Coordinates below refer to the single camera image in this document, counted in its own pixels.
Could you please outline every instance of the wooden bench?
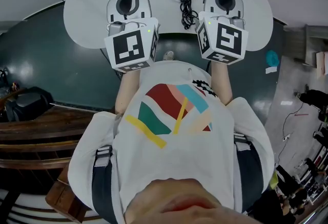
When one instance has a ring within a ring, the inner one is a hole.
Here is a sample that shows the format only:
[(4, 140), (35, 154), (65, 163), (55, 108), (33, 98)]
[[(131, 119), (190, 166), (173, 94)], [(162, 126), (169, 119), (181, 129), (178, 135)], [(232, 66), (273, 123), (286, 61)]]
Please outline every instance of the wooden bench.
[(85, 220), (88, 208), (69, 187), (67, 170), (93, 114), (53, 107), (33, 121), (0, 123), (0, 175), (6, 176), (0, 178), (0, 188), (10, 194), (49, 193), (47, 203), (66, 216), (67, 221)]

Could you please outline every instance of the pink stripe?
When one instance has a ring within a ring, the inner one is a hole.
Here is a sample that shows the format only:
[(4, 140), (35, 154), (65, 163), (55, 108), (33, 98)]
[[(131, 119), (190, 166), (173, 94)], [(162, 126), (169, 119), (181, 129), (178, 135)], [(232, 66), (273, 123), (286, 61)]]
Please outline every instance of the pink stripe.
[[(182, 105), (185, 96), (175, 87), (175, 85), (167, 85), (167, 86), (170, 92), (172, 93), (173, 97)], [(186, 106), (186, 111), (189, 112), (193, 107), (194, 105), (190, 101), (188, 101)]]

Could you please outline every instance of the shoe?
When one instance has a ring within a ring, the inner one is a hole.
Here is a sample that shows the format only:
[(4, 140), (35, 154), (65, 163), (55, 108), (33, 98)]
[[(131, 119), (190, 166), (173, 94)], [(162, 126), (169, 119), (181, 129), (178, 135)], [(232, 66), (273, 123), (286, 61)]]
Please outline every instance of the shoe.
[(301, 97), (301, 93), (299, 93), (299, 92), (294, 92), (294, 96), (297, 97), (297, 98), (300, 98), (300, 97)]
[(168, 60), (174, 60), (174, 52), (173, 51), (167, 51), (163, 55), (163, 61), (168, 61)]

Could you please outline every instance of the strap buckle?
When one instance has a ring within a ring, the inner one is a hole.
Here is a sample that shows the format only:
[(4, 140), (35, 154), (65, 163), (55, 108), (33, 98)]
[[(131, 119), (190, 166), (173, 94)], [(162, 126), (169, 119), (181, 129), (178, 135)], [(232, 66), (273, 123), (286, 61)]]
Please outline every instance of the strap buckle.
[(238, 151), (251, 150), (250, 144), (243, 134), (234, 133), (234, 143)]
[(94, 167), (106, 167), (112, 156), (113, 147), (111, 145), (104, 145), (97, 149), (96, 161)]

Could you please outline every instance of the yellow stripe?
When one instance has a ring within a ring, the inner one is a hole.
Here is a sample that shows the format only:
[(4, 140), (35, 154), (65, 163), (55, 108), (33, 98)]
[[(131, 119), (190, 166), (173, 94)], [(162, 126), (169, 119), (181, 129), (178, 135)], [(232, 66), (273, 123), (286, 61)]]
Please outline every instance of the yellow stripe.
[(140, 129), (146, 137), (154, 142), (156, 145), (158, 145), (160, 148), (163, 148), (166, 146), (167, 142), (163, 139), (161, 139), (159, 136), (155, 135), (150, 129), (143, 123), (141, 122), (138, 118), (135, 118), (132, 115), (127, 115), (125, 118), (126, 121), (130, 122), (132, 125)]
[(182, 116), (186, 109), (187, 103), (188, 103), (188, 98), (184, 97), (184, 100), (183, 100), (183, 103), (182, 103), (182, 106), (181, 106), (181, 109), (180, 109), (180, 112), (178, 115), (178, 119), (176, 120), (176, 123), (174, 126), (174, 130), (173, 130), (174, 135), (176, 135), (179, 132), (179, 128), (180, 128), (181, 121), (182, 121)]

